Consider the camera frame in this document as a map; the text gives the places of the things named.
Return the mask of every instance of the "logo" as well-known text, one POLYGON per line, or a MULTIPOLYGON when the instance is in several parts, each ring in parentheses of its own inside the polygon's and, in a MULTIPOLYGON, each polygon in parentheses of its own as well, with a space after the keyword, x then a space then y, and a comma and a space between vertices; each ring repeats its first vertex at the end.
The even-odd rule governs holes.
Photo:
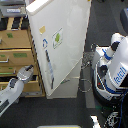
POLYGON ((124 67, 120 67, 120 70, 117 73, 117 76, 114 77, 115 82, 119 84, 124 78, 125 74, 126 74, 126 69, 124 67))

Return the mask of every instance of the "cable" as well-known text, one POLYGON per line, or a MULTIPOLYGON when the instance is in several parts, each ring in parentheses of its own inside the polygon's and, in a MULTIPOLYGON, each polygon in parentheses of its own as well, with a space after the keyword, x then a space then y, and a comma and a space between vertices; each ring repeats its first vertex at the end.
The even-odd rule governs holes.
POLYGON ((80 80, 84 80, 84 81, 89 82, 91 86, 90 86, 90 88, 89 88, 87 91, 83 91, 83 90, 80 88, 80 86, 78 85, 79 90, 80 90, 81 92, 83 92, 83 93, 89 92, 89 91, 91 90, 91 88, 92 88, 92 83, 91 83, 91 81, 89 81, 89 80, 87 80, 87 79, 80 79, 80 80))
POLYGON ((92 44, 92 45, 91 45, 91 51, 92 51, 92 52, 94 52, 94 50, 93 50, 93 46, 94 46, 94 45, 95 45, 95 48, 96 48, 96 47, 99 47, 99 45, 97 45, 97 44, 95 44, 95 43, 92 44))
POLYGON ((122 101, 121 101, 121 115, 120 115, 120 122, 119 122, 119 126, 118 126, 118 128, 120 128, 120 125, 121 125, 121 119, 122 119, 122 106, 123 106, 123 101, 124 101, 124 98, 125 98, 127 92, 128 92, 128 89, 125 91, 124 96, 123 96, 122 101))

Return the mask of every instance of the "wooden drawer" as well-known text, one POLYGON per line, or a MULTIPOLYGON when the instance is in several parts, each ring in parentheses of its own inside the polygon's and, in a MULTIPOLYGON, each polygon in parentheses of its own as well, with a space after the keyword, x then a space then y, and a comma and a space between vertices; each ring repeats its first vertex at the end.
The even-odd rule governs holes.
MULTIPOLYGON (((16 76, 18 71, 24 66, 14 66, 14 67, 0 67, 0 76, 16 76)), ((36 66, 34 66, 33 75, 38 75, 36 66)))
POLYGON ((0 66, 34 65, 31 49, 0 50, 0 66))
POLYGON ((31 48, 27 30, 0 31, 0 49, 31 48))
MULTIPOLYGON (((0 82, 0 90, 3 90, 7 87, 8 82, 0 82)), ((38 92, 40 91, 40 86, 38 82, 38 77, 36 80, 30 81, 24 85, 23 92, 38 92)))

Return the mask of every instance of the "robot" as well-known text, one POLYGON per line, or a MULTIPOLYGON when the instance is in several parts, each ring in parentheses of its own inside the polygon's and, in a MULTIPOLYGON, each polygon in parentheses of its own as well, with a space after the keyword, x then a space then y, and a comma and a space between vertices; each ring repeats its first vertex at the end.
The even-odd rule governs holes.
MULTIPOLYGON (((128 33, 128 9, 120 13, 122 26, 128 33)), ((93 90, 100 101, 117 104, 128 89, 128 36, 115 33, 111 46, 96 47, 92 69, 93 90)))
POLYGON ((17 79, 10 79, 7 87, 0 91, 0 117, 13 104, 23 91, 24 84, 28 83, 33 76, 33 66, 22 67, 18 74, 17 79))

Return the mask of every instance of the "white panel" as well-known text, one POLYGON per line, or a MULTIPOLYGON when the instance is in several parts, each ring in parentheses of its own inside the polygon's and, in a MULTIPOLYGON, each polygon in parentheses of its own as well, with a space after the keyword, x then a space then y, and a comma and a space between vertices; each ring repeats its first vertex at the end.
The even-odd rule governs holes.
POLYGON ((48 96, 83 56, 90 6, 91 1, 88 0, 36 0, 27 7, 39 66, 48 96), (53 70, 53 89, 51 89, 51 73, 46 59, 46 50, 53 70))

